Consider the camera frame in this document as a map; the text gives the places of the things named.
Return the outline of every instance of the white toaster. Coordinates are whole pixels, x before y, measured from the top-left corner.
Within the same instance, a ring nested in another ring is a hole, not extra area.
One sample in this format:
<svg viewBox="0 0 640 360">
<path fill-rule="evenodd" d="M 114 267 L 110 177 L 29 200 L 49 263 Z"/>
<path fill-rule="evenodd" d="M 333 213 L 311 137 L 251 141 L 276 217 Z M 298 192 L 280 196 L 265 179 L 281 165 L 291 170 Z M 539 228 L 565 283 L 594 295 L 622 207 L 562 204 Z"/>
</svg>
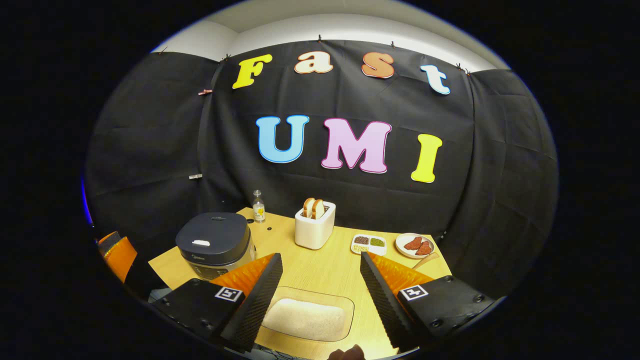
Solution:
<svg viewBox="0 0 640 360">
<path fill-rule="evenodd" d="M 314 220 L 302 215 L 304 209 L 296 213 L 296 244 L 312 250 L 320 249 L 329 239 L 333 232 L 333 222 L 335 220 L 335 204 L 323 202 L 324 215 Z"/>
</svg>

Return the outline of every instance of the rice cooker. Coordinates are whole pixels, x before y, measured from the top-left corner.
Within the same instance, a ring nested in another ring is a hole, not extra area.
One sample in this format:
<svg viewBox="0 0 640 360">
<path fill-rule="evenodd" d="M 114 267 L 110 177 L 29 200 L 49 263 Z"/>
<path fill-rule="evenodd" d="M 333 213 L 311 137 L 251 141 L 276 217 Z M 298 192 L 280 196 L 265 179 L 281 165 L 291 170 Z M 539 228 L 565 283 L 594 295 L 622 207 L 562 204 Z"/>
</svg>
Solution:
<svg viewBox="0 0 640 360">
<path fill-rule="evenodd" d="M 255 259 L 255 245 L 244 216 L 202 213 L 175 237 L 182 257 L 199 277 L 212 280 Z"/>
</svg>

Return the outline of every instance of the rice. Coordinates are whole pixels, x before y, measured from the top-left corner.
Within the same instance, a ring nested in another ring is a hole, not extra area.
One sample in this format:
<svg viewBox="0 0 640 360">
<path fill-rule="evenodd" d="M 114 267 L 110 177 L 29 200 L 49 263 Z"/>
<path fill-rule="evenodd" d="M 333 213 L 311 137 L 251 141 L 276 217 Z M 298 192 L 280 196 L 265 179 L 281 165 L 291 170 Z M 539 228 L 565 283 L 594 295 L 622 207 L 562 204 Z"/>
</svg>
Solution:
<svg viewBox="0 0 640 360">
<path fill-rule="evenodd" d="M 285 298 L 267 311 L 262 325 L 299 338 L 337 341 L 342 338 L 344 318 L 339 307 Z"/>
</svg>

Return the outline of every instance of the glass bottle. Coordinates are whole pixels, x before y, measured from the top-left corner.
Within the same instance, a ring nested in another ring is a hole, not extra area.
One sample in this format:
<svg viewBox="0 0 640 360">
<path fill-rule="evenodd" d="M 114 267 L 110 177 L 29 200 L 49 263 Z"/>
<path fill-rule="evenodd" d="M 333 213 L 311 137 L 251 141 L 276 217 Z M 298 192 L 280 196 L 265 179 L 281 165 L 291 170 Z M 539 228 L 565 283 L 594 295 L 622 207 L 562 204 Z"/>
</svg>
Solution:
<svg viewBox="0 0 640 360">
<path fill-rule="evenodd" d="M 262 201 L 262 192 L 260 190 L 255 190 L 253 192 L 255 198 L 253 199 L 253 218 L 256 222 L 263 223 L 264 222 L 264 201 Z"/>
</svg>

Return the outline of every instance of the wooden spatula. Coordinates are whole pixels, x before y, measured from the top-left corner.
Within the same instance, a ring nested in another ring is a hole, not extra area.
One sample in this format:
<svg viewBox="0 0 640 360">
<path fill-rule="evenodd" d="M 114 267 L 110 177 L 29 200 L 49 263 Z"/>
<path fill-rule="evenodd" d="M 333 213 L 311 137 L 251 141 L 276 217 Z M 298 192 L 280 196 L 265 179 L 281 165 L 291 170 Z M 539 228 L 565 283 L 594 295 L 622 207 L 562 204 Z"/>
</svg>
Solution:
<svg viewBox="0 0 640 360">
<path fill-rule="evenodd" d="M 415 270 L 415 269 L 419 268 L 420 266 L 422 266 L 422 264 L 426 263 L 427 261 L 431 261 L 431 260 L 437 259 L 439 257 L 440 257 L 440 255 L 438 255 L 437 252 L 432 252 L 429 255 L 427 255 L 424 258 L 422 258 L 422 260 L 420 260 L 412 269 Z"/>
</svg>

